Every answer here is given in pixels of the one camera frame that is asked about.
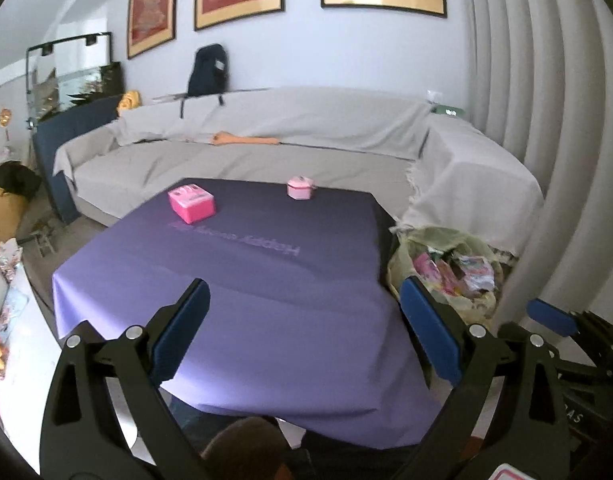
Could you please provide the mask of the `left red framed picture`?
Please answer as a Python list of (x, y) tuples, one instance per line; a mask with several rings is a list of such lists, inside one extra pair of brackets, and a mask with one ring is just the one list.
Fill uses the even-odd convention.
[(176, 36), (176, 0), (128, 0), (126, 52), (136, 58)]

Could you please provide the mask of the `grey covered sofa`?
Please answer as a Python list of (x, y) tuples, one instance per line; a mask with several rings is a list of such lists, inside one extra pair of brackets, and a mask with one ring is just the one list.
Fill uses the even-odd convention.
[[(470, 122), (410, 96), (277, 88), (142, 105), (109, 103), (42, 122), (37, 157), (58, 210), (101, 223), (125, 217), (186, 178), (287, 183), (375, 196), (402, 226), (444, 226), (520, 255), (544, 195), (518, 159)], [(213, 134), (279, 145), (212, 145)]]

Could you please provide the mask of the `pink toy box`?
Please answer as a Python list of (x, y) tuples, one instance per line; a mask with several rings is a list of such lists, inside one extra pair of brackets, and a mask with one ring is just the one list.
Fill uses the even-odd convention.
[(186, 184), (168, 192), (171, 208), (187, 224), (216, 214), (214, 196), (196, 184)]

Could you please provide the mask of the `orange wooden back scratcher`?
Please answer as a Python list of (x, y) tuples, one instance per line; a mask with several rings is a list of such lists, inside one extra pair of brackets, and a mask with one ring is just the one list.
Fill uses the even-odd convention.
[(212, 145), (279, 145), (280, 141), (276, 138), (264, 138), (264, 136), (236, 136), (236, 134), (220, 131), (213, 134), (210, 143)]

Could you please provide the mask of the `cardboard box with black cloth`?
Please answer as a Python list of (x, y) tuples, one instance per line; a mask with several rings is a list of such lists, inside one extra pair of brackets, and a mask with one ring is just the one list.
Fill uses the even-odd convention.
[(41, 177), (21, 162), (0, 164), (0, 240), (15, 237)]

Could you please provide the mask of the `pink snack wrapper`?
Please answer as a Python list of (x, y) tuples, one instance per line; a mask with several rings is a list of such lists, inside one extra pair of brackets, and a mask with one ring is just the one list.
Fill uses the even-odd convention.
[(428, 252), (423, 252), (413, 259), (413, 270), (430, 290), (443, 292), (448, 296), (460, 296), (463, 293), (463, 285), (451, 267), (442, 259), (433, 260)]

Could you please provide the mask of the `small wooden stool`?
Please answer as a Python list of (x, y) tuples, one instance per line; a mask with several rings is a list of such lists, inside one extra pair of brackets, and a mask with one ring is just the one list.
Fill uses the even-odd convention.
[(30, 237), (34, 240), (41, 258), (53, 255), (56, 252), (54, 244), (52, 244), (52, 232), (54, 230), (50, 226), (42, 226), (30, 233)]

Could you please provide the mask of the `purple tablecloth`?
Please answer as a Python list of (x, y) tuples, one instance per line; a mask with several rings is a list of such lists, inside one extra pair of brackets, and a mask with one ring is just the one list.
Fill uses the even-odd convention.
[(210, 310), (173, 396), (216, 414), (273, 415), (368, 446), (418, 443), (439, 413), (399, 305), (384, 285), (392, 218), (363, 192), (207, 180), (216, 214), (188, 224), (158, 194), (52, 277), (60, 335), (112, 339), (196, 278)]

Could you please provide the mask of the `glass fish tank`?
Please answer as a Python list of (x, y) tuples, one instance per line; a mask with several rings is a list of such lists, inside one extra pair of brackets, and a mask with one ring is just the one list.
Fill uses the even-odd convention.
[(26, 49), (26, 123), (33, 129), (72, 107), (116, 96), (124, 76), (113, 60), (111, 32), (88, 32)]

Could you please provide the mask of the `grey pleated curtain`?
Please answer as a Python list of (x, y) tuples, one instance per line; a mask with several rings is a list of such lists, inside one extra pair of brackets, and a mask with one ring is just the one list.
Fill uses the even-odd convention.
[(613, 323), (613, 0), (469, 0), (472, 118), (545, 200), (500, 313), (533, 298)]

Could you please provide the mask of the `black backpack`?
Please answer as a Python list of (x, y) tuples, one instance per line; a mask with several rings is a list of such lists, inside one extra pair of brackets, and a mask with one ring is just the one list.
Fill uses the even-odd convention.
[[(184, 104), (191, 98), (200, 98), (200, 96), (216, 96), (218, 105), (223, 106), (228, 77), (228, 56), (221, 44), (209, 44), (198, 49), (182, 103)], [(180, 116), (184, 116), (183, 104), (180, 105), (182, 110)]]

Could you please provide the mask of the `green tissue pack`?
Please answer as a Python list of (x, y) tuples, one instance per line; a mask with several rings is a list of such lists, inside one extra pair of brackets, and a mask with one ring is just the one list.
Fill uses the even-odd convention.
[(449, 117), (459, 117), (459, 118), (462, 118), (463, 116), (465, 116), (465, 111), (462, 108), (458, 108), (454, 106), (447, 106), (447, 105), (440, 105), (440, 104), (437, 104), (435, 107), (433, 107), (433, 113), (439, 114), (439, 115), (446, 115)]

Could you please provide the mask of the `yellow plush toy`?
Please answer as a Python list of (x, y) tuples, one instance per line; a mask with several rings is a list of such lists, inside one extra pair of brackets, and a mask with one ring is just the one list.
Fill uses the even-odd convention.
[(123, 113), (128, 110), (135, 110), (135, 108), (142, 106), (142, 97), (137, 90), (130, 90), (125, 92), (120, 99), (118, 106), (116, 107), (116, 111), (118, 115), (121, 116)]

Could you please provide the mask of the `trash bin with yellowish bag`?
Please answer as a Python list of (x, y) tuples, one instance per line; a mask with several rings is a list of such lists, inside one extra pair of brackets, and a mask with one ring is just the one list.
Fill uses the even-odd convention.
[(433, 260), (444, 260), (463, 285), (460, 296), (448, 296), (428, 289), (421, 281), (431, 297), (453, 308), (467, 324), (492, 326), (501, 290), (518, 262), (516, 256), (489, 246), (479, 237), (440, 226), (419, 229), (395, 226), (391, 232), (393, 250), (385, 278), (395, 298), (401, 297), (401, 288), (407, 278), (421, 281), (413, 270), (413, 259), (428, 252)]

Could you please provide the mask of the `small pink toy pot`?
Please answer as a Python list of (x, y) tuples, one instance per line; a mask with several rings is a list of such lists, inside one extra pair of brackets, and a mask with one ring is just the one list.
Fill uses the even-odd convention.
[(293, 177), (287, 182), (287, 195), (293, 200), (310, 200), (315, 191), (315, 183), (307, 177)]

